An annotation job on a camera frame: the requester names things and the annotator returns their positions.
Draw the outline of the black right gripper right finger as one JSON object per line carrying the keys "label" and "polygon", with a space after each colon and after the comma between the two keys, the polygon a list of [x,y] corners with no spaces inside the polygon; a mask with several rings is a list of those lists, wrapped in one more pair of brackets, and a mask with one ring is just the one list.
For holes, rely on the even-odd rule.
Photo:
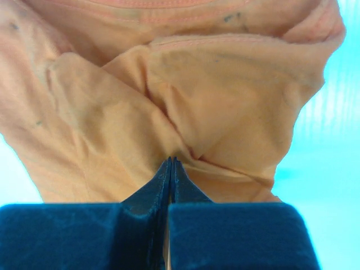
{"label": "black right gripper right finger", "polygon": [[302,216],[283,202],[216,203],[172,161],[172,269],[319,269]]}

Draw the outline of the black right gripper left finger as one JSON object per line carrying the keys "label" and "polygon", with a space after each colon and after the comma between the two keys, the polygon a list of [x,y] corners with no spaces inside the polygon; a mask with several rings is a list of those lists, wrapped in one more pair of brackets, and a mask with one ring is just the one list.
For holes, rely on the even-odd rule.
{"label": "black right gripper left finger", "polygon": [[164,269],[171,166],[122,202],[1,207],[1,268]]}

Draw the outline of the orange t shirt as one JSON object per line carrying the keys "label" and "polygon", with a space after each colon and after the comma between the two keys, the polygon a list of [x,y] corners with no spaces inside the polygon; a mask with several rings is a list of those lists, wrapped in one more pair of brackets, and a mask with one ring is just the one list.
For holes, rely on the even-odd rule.
{"label": "orange t shirt", "polygon": [[168,157],[216,202],[277,201],[344,36],[337,1],[2,1],[1,133],[47,203],[124,200]]}

